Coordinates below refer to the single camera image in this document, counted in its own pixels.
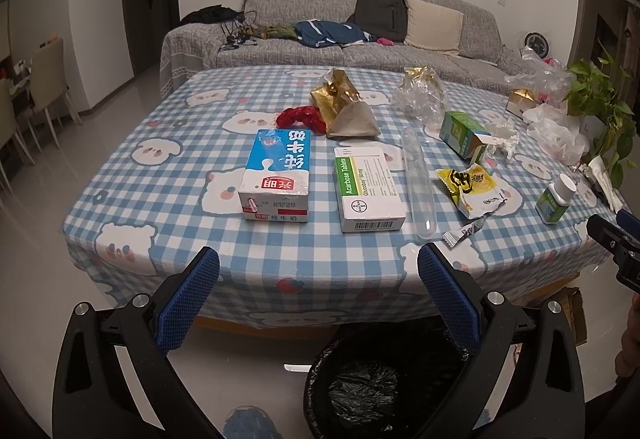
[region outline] silver screw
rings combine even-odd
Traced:
[[[145,307],[149,303],[149,297],[146,294],[137,294],[133,297],[134,307]]]
[[[89,304],[87,304],[87,302],[82,302],[82,303],[76,305],[76,314],[78,316],[82,316],[87,311],[89,311]]]
[[[486,296],[486,299],[494,305],[500,305],[504,303],[504,297],[497,291],[492,291]]]
[[[555,300],[552,300],[546,306],[549,308],[549,311],[555,314],[558,314],[559,312],[562,311],[562,306],[558,304],[558,302],[556,302]]]

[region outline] human hand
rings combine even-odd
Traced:
[[[616,374],[629,377],[640,367],[640,295],[635,294],[626,331],[622,334],[622,351],[616,356]]]

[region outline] bayer logo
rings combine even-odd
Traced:
[[[362,213],[364,212],[364,210],[367,209],[367,204],[364,201],[361,201],[360,199],[354,201],[353,203],[351,203],[351,208],[353,208],[354,212],[358,212],[358,213]]]

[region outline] acarbose tablets box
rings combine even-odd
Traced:
[[[244,218],[306,223],[310,130],[258,130],[238,189]]]
[[[335,148],[335,179],[342,231],[402,227],[406,213],[380,147]]]

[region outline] bottle label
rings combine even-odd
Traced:
[[[542,193],[536,203],[536,210],[547,224],[557,223],[568,206],[560,206],[549,188]]]

